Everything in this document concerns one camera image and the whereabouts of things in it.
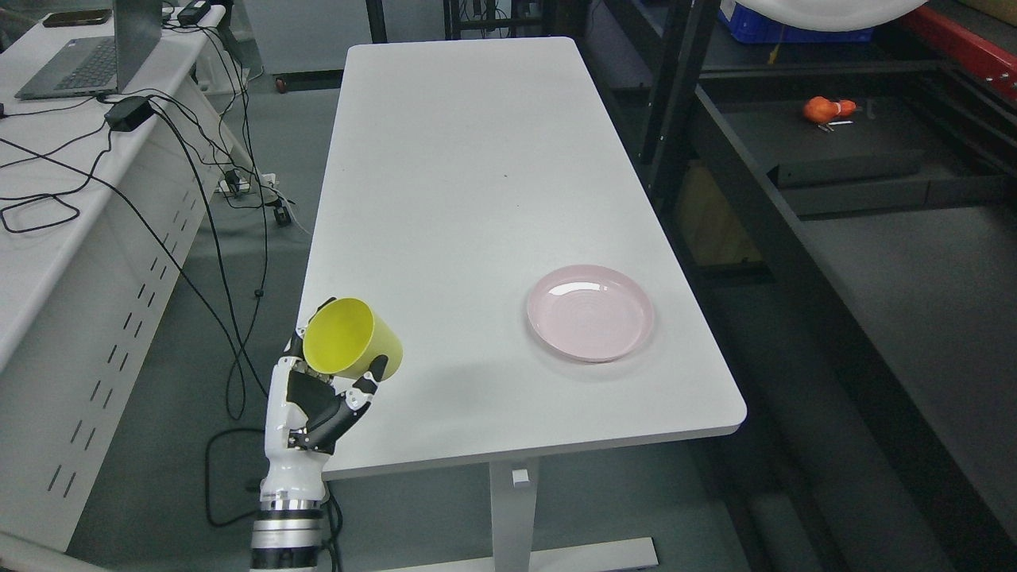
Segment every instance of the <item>white desk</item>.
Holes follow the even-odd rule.
[[[221,7],[202,20],[215,25]],[[67,107],[80,99],[18,102],[14,93],[71,38],[112,35],[98,26],[37,25],[0,54],[0,101],[7,113]],[[156,88],[193,109],[205,131],[218,115],[188,77],[207,39],[164,32],[127,92]],[[0,136],[49,152],[103,123],[109,106],[0,120]],[[177,111],[184,137],[212,160],[211,149]],[[97,176],[113,183],[144,215],[182,263],[204,209],[194,176],[170,129],[157,118],[113,134]],[[87,171],[106,148],[105,131],[54,159]],[[0,164],[27,157],[0,144]],[[205,190],[218,169],[198,165]],[[83,176],[36,160],[0,170],[0,196],[64,190]],[[108,188],[91,183],[66,201],[80,209],[67,224],[26,234],[0,230],[0,485],[7,493],[0,532],[66,549],[137,378],[177,272],[135,215]],[[13,213],[15,225],[65,216],[53,202]]]
[[[574,264],[643,286],[656,310],[643,347],[590,364],[534,336],[530,289]],[[745,416],[567,39],[350,50],[300,321],[334,295],[371,304],[405,356],[325,476],[489,463],[499,572],[527,569],[538,457],[725,435]],[[530,487],[513,487],[517,468]],[[567,560],[582,554],[533,569],[583,570]],[[434,570],[492,569],[450,566]]]

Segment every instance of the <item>blue bin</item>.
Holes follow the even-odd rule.
[[[717,14],[731,31],[731,36],[742,44],[821,44],[827,42],[869,42],[873,39],[873,27],[851,32],[816,32],[784,25],[763,14],[750,10],[741,4],[734,4],[731,19],[727,19],[721,9]]]

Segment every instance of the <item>white lamp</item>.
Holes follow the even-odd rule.
[[[804,30],[847,32],[890,21],[925,0],[738,0],[764,16]]]

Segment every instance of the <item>orange toy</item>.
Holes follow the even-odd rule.
[[[805,119],[820,125],[829,123],[837,117],[847,117],[854,113],[858,106],[850,100],[840,100],[832,102],[826,98],[815,97],[809,100],[804,109],[801,110]]]

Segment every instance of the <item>yellow cup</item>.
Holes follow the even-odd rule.
[[[399,369],[403,344],[362,300],[342,298],[321,306],[304,332],[304,358],[316,371],[357,379],[380,354],[388,356],[382,380]]]

